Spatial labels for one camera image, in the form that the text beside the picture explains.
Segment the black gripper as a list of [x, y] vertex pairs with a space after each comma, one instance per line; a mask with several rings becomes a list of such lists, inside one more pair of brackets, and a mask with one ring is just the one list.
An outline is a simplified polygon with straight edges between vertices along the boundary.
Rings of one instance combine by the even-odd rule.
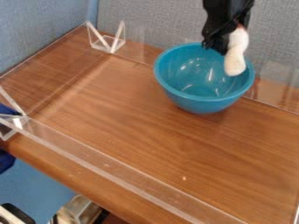
[[254, 0], [201, 0], [206, 20], [201, 29], [202, 47], [224, 55], [229, 34], [237, 25], [248, 27]]

